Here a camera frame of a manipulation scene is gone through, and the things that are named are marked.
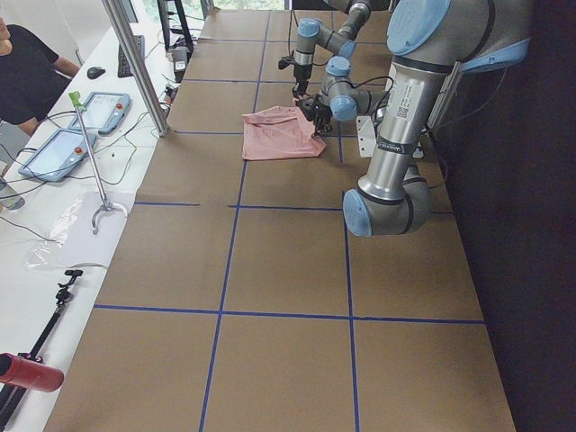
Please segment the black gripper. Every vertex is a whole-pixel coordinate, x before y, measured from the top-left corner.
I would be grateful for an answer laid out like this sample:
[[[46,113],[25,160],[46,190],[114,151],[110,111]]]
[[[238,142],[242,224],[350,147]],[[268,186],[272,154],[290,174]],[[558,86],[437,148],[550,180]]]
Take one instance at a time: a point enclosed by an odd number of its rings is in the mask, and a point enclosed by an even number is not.
[[[306,94],[306,90],[311,78],[311,72],[313,69],[312,64],[299,64],[295,63],[293,65],[293,76],[295,84],[292,88],[292,96],[295,99],[300,99]]]
[[[305,119],[313,123],[316,134],[328,134],[332,131],[332,111],[321,101],[319,94],[300,98],[299,108]]]

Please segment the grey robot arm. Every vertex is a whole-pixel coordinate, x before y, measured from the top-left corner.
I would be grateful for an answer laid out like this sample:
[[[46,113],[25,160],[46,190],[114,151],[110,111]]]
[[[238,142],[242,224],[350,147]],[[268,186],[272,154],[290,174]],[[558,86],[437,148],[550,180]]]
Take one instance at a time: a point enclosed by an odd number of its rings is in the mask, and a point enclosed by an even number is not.
[[[335,31],[325,26],[321,20],[301,18],[298,24],[296,49],[278,61],[279,69],[293,66],[295,85],[292,88],[292,96],[296,99],[306,94],[317,46],[335,56],[345,59],[352,57],[356,49],[356,36],[369,20],[375,1],[324,1],[324,4],[347,15],[342,26]]]
[[[348,229],[357,236],[417,230],[431,211],[430,191],[413,155],[446,78],[522,61],[530,42],[530,1],[401,1],[387,29],[391,88],[353,87],[349,75],[356,36],[369,20],[369,1],[336,1],[346,13],[337,31],[304,18],[292,63],[293,95],[318,129],[331,120],[375,118],[367,173],[343,198]]]

